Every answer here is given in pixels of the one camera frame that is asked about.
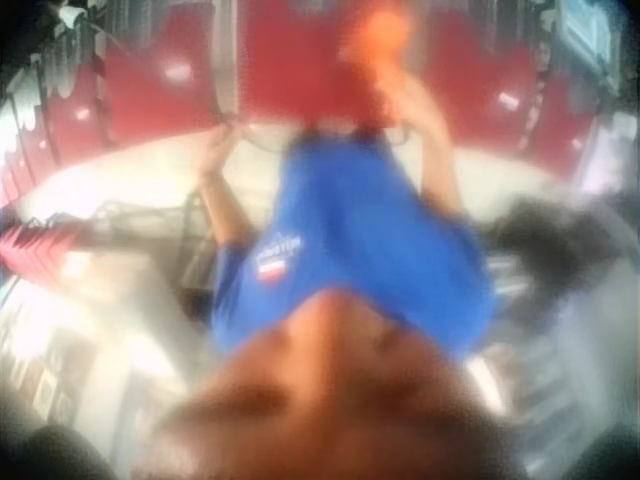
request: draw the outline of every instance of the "blue shirt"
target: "blue shirt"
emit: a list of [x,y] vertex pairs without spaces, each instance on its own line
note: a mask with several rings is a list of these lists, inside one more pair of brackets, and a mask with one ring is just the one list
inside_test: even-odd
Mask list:
[[218,252],[212,321],[223,351],[331,287],[361,295],[458,359],[484,333],[494,297],[474,233],[426,208],[381,144],[294,149],[274,212],[249,251]]

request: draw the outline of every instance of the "shirt logo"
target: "shirt logo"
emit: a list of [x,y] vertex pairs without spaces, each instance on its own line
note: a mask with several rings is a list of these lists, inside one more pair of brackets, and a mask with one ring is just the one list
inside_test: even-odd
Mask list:
[[299,235],[276,233],[254,258],[258,281],[272,283],[281,279],[301,248]]

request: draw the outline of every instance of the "man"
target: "man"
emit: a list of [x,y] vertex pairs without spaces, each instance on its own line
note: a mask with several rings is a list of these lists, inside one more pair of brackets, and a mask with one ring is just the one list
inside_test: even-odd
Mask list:
[[378,86],[424,137],[420,194],[376,139],[307,138],[254,231],[200,166],[219,246],[212,329],[229,354],[159,429],[141,478],[504,478],[504,448],[452,360],[492,313],[445,121],[412,77]]

